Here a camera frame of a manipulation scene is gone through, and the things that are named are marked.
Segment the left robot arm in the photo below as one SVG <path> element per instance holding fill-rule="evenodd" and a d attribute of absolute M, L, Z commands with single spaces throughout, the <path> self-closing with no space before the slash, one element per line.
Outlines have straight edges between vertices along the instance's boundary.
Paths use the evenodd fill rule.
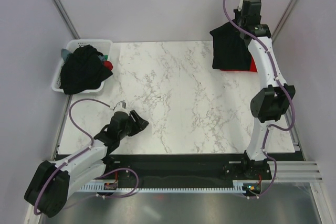
<path fill-rule="evenodd" d="M 86 183 L 95 178 L 111 178 L 115 165 L 109 162 L 109 155 L 122 139 L 142 132 L 148 125 L 134 110 L 116 111 L 88 145 L 59 161 L 40 163 L 24 195 L 34 214 L 51 218 Z"/>

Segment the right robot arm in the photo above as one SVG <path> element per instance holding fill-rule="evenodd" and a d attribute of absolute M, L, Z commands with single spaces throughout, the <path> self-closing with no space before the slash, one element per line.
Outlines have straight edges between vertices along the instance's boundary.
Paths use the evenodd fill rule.
<path fill-rule="evenodd" d="M 296 90 L 287 84 L 278 67 L 270 30 L 261 23 L 261 0 L 240 0 L 235 14 L 240 36 L 256 65 L 260 91 L 250 102 L 255 119 L 250 143 L 241 162 L 227 172 L 234 179 L 271 179 L 267 139 L 281 116 L 293 108 Z"/>

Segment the black t-shirt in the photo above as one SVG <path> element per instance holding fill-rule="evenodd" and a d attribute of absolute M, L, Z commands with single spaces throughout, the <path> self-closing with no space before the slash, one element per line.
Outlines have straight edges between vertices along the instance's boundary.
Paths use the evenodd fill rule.
<path fill-rule="evenodd" d="M 251 54 L 230 22 L 209 32 L 213 38 L 213 69 L 248 70 Z"/>

